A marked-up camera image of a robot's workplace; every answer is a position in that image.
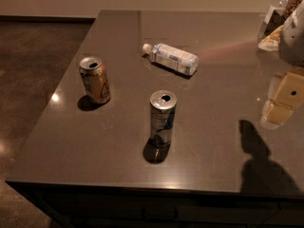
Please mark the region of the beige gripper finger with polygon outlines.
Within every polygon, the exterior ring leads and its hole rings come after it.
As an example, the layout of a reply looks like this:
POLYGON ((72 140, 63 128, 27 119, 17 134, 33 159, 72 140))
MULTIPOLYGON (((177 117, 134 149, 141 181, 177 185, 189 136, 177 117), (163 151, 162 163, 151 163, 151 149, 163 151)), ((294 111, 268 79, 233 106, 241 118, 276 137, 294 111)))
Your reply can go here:
POLYGON ((304 68, 297 67, 285 74, 277 73, 271 80, 260 124, 282 126, 304 103, 304 68))

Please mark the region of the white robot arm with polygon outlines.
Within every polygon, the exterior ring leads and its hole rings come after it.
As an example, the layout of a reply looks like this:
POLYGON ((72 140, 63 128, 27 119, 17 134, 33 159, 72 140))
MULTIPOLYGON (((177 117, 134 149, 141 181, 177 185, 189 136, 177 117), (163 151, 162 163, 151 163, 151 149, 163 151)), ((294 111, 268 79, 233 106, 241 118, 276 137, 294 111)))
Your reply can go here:
POLYGON ((270 82, 260 120, 267 129, 284 125, 304 103, 304 1, 284 22, 278 50, 280 58, 294 68, 276 74, 270 82))

